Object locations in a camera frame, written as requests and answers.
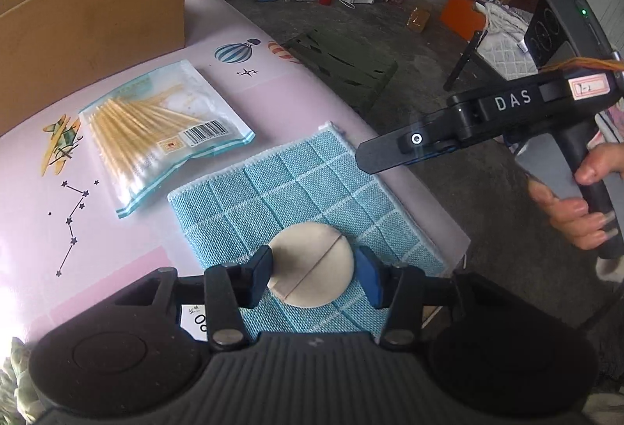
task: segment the beige round disc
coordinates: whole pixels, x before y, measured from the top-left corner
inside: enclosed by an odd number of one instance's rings
[[[335,228],[309,221],[292,225],[269,242],[273,275],[268,288],[283,303],[309,308],[338,298],[353,277],[353,252]]]

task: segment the human hand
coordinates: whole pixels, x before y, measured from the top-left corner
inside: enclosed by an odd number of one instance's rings
[[[624,174],[624,143],[602,143],[592,149],[574,178],[580,185],[590,185],[611,172]],[[594,249],[619,232],[617,228],[608,232],[602,229],[615,219],[614,212],[589,214],[583,198],[560,200],[548,187],[533,179],[528,181],[528,194],[548,214],[550,224],[580,249]]]

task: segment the black handle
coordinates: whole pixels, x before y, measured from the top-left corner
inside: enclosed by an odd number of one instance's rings
[[[557,142],[559,149],[564,154],[565,160],[570,165],[570,170],[574,174],[582,161],[585,159],[589,151],[587,150],[588,142],[594,138],[598,132],[598,126],[594,120],[586,120],[572,126],[568,129],[553,132],[552,136]],[[609,197],[609,192],[606,190],[605,183],[601,180],[590,186],[581,186],[578,188],[583,195],[583,198],[589,205],[589,212],[602,212],[608,214],[613,211],[613,204]],[[620,224],[616,219],[607,224],[603,230],[609,232],[610,230],[617,228],[620,229]],[[624,256],[624,239],[622,233],[610,238],[600,247],[598,247],[598,255],[604,260],[612,260]]]

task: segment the blue cloth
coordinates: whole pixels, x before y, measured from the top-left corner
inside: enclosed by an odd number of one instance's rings
[[[445,270],[427,238],[386,187],[360,171],[353,149],[329,126],[303,141],[270,149],[169,194],[182,231],[204,268],[246,262],[284,228],[329,224],[352,246],[370,247],[386,263]],[[260,304],[241,309],[252,336],[260,331],[381,332],[387,310],[373,309],[353,280],[334,302],[300,309],[266,290]]]

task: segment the orange striped hot air balloon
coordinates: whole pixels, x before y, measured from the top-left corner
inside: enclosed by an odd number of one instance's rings
[[[277,55],[280,59],[289,60],[290,62],[299,63],[299,61],[293,57],[293,55],[288,52],[282,45],[276,43],[275,41],[269,41],[268,43],[269,50]]]

